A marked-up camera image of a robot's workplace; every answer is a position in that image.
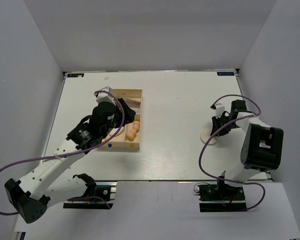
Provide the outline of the beige makeup sponge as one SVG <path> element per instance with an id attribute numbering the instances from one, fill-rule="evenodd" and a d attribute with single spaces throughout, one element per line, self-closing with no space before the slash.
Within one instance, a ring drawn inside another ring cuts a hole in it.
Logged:
<path id="1" fill-rule="evenodd" d="M 126 138 L 129 141 L 133 141 L 135 139 L 137 135 L 137 131 L 135 129 L 131 129 L 127 134 L 126 134 Z"/>
<path id="2" fill-rule="evenodd" d="M 136 131 L 136 132 L 139 132 L 140 130 L 140 122 L 139 121 L 134 121 L 132 123 L 132 128 Z"/>

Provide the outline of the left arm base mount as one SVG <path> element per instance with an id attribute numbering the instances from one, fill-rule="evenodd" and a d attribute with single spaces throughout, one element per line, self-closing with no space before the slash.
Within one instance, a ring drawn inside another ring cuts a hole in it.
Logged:
<path id="1" fill-rule="evenodd" d="M 117 192 L 117 182 L 96 181 L 94 193 L 87 193 L 83 199 L 65 201 L 64 209 L 78 210 L 110 210 Z"/>

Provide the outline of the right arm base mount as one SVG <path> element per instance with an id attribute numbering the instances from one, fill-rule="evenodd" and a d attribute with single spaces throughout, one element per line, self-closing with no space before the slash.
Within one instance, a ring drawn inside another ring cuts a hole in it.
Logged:
<path id="1" fill-rule="evenodd" d="M 246 212 L 246 198 L 242 187 L 227 189 L 218 184 L 200 182 L 194 186 L 199 196 L 201 213 Z"/>

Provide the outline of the white round powder puff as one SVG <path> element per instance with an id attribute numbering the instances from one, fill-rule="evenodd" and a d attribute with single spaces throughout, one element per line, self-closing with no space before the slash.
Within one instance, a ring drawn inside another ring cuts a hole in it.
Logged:
<path id="1" fill-rule="evenodd" d="M 199 138 L 200 138 L 200 141 L 203 143 L 203 144 L 208 144 L 209 146 L 213 146 L 217 143 L 217 140 L 218 140 L 218 137 L 215 136 L 213 137 L 209 142 L 209 138 L 211 137 L 211 130 L 208 129 L 208 128 L 205 128 L 203 129 L 201 132 L 200 132 L 200 135 L 199 135 Z"/>

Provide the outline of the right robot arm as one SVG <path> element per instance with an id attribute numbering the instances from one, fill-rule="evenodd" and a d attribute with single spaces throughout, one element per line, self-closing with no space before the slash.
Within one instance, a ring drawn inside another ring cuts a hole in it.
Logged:
<path id="1" fill-rule="evenodd" d="M 211 135 L 221 137 L 233 129 L 242 129 L 245 138 L 240 152 L 240 162 L 224 171 L 215 187 L 216 195 L 226 200 L 236 193 L 243 183 L 261 172 L 276 170 L 280 166 L 284 131 L 262 122 L 256 114 L 247 110 L 244 100 L 231 102 L 230 113 L 221 103 L 211 106 L 215 110 L 212 117 Z"/>

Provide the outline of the pink clear eyeshadow palette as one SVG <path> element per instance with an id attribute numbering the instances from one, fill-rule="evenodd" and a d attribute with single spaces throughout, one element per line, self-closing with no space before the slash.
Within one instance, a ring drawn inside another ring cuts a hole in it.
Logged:
<path id="1" fill-rule="evenodd" d="M 139 99 L 134 99 L 134 98 L 123 98 L 125 103 L 130 107 L 130 108 L 141 108 L 141 100 Z"/>

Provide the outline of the white bottle brown cap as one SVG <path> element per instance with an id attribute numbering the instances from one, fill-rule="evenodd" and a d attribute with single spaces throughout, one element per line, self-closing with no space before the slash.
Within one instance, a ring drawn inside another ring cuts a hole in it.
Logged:
<path id="1" fill-rule="evenodd" d="M 113 128 L 109 134 L 107 135 L 107 138 L 110 138 L 110 137 L 117 137 L 119 136 L 120 134 L 122 134 L 124 132 L 125 128 L 122 126 L 120 128 Z"/>

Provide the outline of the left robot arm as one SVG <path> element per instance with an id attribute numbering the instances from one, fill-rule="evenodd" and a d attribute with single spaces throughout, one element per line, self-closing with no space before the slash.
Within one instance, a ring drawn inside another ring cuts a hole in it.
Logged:
<path id="1" fill-rule="evenodd" d="M 72 164 L 98 146 L 112 129 L 130 124 L 135 119 L 132 110 L 122 98 L 120 109 L 113 102 L 100 101 L 91 115 L 85 116 L 67 134 L 66 139 L 48 160 L 19 180 L 9 179 L 4 187 L 10 203 L 27 224 L 37 221 L 48 208 L 69 200 L 89 200 L 96 195 L 96 183 L 89 175 L 75 174 L 63 184 L 54 181 Z"/>

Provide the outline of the pink square compact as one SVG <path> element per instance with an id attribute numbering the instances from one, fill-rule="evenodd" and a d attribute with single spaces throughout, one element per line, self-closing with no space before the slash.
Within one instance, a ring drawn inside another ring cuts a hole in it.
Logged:
<path id="1" fill-rule="evenodd" d="M 141 110 L 139 108 L 132 108 L 133 111 L 135 111 L 136 114 L 140 114 Z"/>

